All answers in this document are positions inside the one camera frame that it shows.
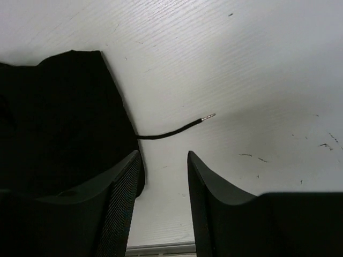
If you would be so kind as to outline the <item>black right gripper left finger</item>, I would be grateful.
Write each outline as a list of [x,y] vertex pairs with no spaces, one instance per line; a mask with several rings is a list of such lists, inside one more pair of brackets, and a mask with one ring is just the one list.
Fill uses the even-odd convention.
[[1,190],[1,256],[125,256],[141,157],[58,195]]

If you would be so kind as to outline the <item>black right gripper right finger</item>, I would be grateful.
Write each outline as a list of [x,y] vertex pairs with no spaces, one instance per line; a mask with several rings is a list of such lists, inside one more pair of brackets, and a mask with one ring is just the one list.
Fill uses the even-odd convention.
[[342,193],[256,196],[188,152],[198,256],[342,256]]

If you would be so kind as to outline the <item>black trousers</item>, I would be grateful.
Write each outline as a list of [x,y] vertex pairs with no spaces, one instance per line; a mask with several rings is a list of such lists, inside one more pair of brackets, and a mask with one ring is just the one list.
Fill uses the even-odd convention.
[[1,64],[1,189],[57,195],[115,166],[141,140],[102,51],[70,50],[37,65]]

